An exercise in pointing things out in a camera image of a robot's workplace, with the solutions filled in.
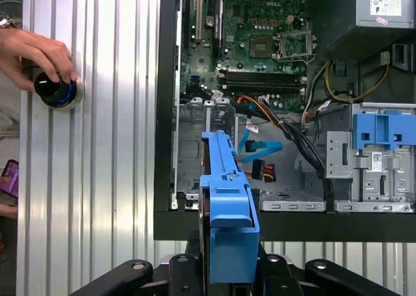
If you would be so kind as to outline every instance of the yellow wire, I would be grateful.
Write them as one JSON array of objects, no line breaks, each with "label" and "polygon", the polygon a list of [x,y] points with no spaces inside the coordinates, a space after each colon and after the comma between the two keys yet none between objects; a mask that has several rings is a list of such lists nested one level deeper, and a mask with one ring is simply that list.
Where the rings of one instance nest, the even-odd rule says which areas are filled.
[{"label": "yellow wire", "polygon": [[273,176],[269,175],[269,174],[264,174],[264,177],[269,177],[270,179],[274,180]]},{"label": "yellow wire", "polygon": [[382,84],[382,82],[387,77],[387,74],[390,71],[390,65],[387,64],[387,67],[385,69],[385,73],[384,73],[383,77],[372,88],[368,89],[366,92],[364,92],[362,95],[360,95],[356,98],[346,99],[346,98],[340,98],[340,97],[334,95],[332,90],[331,90],[331,86],[330,86],[330,67],[331,67],[331,65],[332,65],[332,62],[327,62],[326,63],[326,67],[325,67],[325,89],[328,92],[328,94],[335,101],[341,101],[341,102],[347,102],[347,103],[354,103],[355,101],[361,100],[361,99],[365,98],[366,96],[368,96],[369,94],[373,93]]}]

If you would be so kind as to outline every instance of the screw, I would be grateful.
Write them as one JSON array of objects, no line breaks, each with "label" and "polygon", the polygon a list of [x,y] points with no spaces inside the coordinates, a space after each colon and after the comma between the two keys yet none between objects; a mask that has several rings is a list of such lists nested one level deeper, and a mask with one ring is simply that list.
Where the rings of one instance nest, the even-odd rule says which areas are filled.
[{"label": "screw", "polygon": [[144,268],[144,264],[143,263],[135,263],[134,265],[131,266],[134,270],[141,270]]},{"label": "screw", "polygon": [[316,268],[318,268],[319,270],[324,270],[326,269],[326,265],[323,262],[315,262],[313,264]]},{"label": "screw", "polygon": [[276,255],[270,255],[269,257],[267,257],[267,259],[269,259],[271,262],[279,261],[279,257],[277,257]]},{"label": "screw", "polygon": [[177,260],[179,262],[187,262],[188,261],[188,258],[186,256],[180,256]]}]

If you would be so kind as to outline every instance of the sticker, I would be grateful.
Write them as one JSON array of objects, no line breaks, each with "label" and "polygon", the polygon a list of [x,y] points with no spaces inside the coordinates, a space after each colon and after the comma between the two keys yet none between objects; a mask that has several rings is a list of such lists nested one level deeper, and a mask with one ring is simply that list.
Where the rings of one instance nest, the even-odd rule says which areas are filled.
[{"label": "sticker", "polygon": [[259,102],[261,103],[261,100],[264,100],[267,104],[270,104],[270,98],[268,96],[260,96]]},{"label": "sticker", "polygon": [[388,21],[388,20],[386,20],[385,18],[381,18],[381,17],[379,17],[379,16],[377,16],[377,18],[376,18],[376,22],[377,22],[377,23],[380,23],[380,24],[382,24],[382,25],[384,25],[384,26],[387,26],[387,24],[389,23],[389,21]]},{"label": "sticker", "polygon": [[387,65],[390,64],[390,52],[381,52],[380,53],[380,64]]},{"label": "sticker", "polygon": [[224,95],[224,93],[222,93],[221,91],[219,91],[219,90],[216,90],[215,92],[214,92],[214,94],[213,94],[213,96],[211,97],[211,101],[216,101],[216,100],[218,100],[218,99],[220,99],[220,98],[222,98],[222,96]]},{"label": "sticker", "polygon": [[318,108],[318,112],[326,109],[328,107],[328,105],[331,103],[331,101],[326,101],[324,104],[322,104],[319,108]]},{"label": "sticker", "polygon": [[373,152],[371,153],[371,160],[372,160],[372,172],[382,172],[383,171],[383,163],[382,163],[383,154],[381,152]]},{"label": "sticker", "polygon": [[246,128],[249,129],[250,131],[255,132],[255,133],[259,133],[259,126],[256,126],[256,125],[247,125]]},{"label": "sticker", "polygon": [[[377,16],[401,16],[402,15],[402,0],[370,0],[370,14]],[[387,25],[388,21],[382,19],[383,25]]]}]

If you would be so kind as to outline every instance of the black knob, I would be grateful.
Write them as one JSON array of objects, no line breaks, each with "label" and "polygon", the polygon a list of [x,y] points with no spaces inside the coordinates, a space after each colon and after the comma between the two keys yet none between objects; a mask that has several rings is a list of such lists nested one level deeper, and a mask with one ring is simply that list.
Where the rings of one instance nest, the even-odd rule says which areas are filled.
[{"label": "black knob", "polygon": [[54,108],[68,106],[77,96],[75,81],[66,83],[59,76],[59,82],[54,83],[45,72],[34,80],[34,90],[46,105]]}]

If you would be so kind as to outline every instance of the blue plastic bracket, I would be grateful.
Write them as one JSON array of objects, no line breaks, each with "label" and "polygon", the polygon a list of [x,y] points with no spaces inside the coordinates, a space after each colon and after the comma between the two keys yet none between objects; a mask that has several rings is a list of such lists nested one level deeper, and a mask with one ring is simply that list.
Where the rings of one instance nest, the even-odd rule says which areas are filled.
[{"label": "blue plastic bracket", "polygon": [[354,115],[353,147],[380,145],[395,150],[398,145],[416,145],[416,116],[397,111],[385,114],[359,113]]},{"label": "blue plastic bracket", "polygon": [[209,189],[210,283],[255,280],[259,221],[250,184],[235,161],[231,139],[223,131],[202,136],[208,141],[211,173],[200,186]]}]

